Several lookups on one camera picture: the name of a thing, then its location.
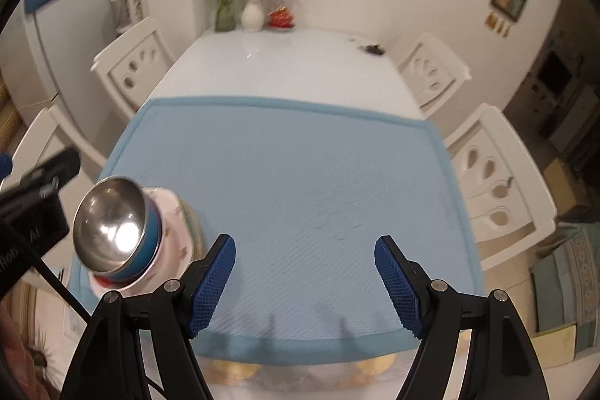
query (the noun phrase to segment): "metal bowl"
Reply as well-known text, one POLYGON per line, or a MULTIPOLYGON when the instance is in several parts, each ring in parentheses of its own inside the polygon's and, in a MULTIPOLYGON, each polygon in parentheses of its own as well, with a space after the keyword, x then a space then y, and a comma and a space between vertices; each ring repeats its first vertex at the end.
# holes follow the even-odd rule
POLYGON ((73 222, 73 244, 83 265, 116 282, 143 273, 160 237, 160 215, 154 202, 134 181, 122 176, 95 184, 73 222))

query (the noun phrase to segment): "chair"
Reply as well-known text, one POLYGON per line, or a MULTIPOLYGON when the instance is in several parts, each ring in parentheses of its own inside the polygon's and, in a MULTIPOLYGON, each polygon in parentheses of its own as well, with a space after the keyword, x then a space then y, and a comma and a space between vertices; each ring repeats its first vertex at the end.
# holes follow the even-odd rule
POLYGON ((425 32, 397 65, 425 116, 443 106, 460 86, 471 79, 471 70, 437 36, 425 32))
POLYGON ((104 48, 91 71, 129 122, 172 65, 156 21, 146 17, 104 48))
POLYGON ((535 230, 486 258, 488 270, 535 246, 556 229, 557 211, 529 151, 497 107, 482 104, 446 140, 475 240, 503 237, 533 223, 535 230))
MULTIPOLYGON (((42 109, 29 126, 14 153, 13 171, 2 181, 0 191, 18 184, 25 173, 68 145, 76 146, 82 156, 79 175, 73 178, 60 193, 65 217, 71 226, 79 203, 100 176, 106 158, 83 138, 56 106, 42 109)), ((44 262, 51 267, 63 268, 66 271, 71 265, 72 256, 73 237, 69 234, 44 255, 44 262)), ((28 271, 24 279, 37 288, 53 292, 37 272, 28 271)))

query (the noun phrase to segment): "picture frame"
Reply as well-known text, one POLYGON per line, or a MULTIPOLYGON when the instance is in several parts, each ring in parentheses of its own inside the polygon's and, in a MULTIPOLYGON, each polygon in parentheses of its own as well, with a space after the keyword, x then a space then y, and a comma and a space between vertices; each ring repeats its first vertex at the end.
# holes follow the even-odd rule
POLYGON ((505 14, 512 21, 517 22, 523 14, 527 0, 491 0, 491 5, 505 14))

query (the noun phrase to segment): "white table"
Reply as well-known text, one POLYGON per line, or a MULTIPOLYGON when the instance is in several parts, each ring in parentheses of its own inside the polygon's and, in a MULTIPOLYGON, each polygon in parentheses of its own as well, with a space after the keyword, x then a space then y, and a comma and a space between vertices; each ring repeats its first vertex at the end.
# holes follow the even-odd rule
POLYGON ((391 59, 365 53, 361 44, 317 29, 210 33, 196 39, 150 98, 262 96, 424 119, 391 59))

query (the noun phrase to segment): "blue placemat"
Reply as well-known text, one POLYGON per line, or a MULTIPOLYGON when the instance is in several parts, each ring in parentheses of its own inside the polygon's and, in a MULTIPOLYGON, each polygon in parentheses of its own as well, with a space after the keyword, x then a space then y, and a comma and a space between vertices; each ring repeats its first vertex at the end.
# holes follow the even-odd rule
MULTIPOLYGON (((425 121, 260 98, 148 101, 103 176, 175 190, 208 245, 237 258, 197 354, 241 362, 346 362, 412 349, 377 273, 390 234, 432 278, 466 293, 482 275, 442 140, 425 121)), ((71 290, 97 299, 75 260, 71 290)))

